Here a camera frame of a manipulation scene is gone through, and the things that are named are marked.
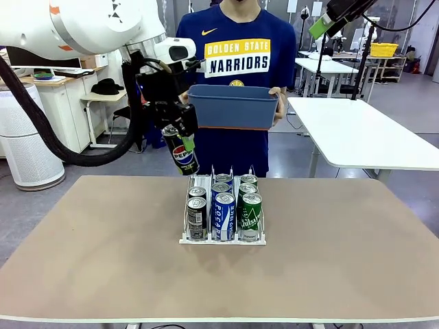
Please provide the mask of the person's left hand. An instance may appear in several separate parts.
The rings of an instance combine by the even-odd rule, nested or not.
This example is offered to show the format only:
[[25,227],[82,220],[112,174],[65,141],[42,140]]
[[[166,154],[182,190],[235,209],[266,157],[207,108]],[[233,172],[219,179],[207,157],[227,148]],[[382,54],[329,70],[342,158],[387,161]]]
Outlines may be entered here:
[[277,96],[278,98],[278,104],[272,124],[272,126],[274,127],[280,120],[285,118],[287,112],[285,107],[285,102],[287,101],[287,89],[286,87],[273,87],[269,90],[269,94],[272,96]]

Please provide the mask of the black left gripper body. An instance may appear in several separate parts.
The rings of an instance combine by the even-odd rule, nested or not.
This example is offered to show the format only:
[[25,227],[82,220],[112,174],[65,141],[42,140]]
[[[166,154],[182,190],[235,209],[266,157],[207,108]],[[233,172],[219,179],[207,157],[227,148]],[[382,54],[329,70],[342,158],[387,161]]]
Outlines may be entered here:
[[138,73],[136,81],[144,100],[149,102],[179,101],[181,94],[189,89],[186,73]]

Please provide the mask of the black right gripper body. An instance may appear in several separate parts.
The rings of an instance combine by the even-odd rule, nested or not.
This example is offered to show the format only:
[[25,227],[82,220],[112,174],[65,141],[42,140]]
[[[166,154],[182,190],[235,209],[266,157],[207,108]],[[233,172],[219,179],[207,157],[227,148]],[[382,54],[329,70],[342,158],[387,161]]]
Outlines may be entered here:
[[330,0],[327,3],[327,14],[332,21],[353,21],[375,3],[376,0]]

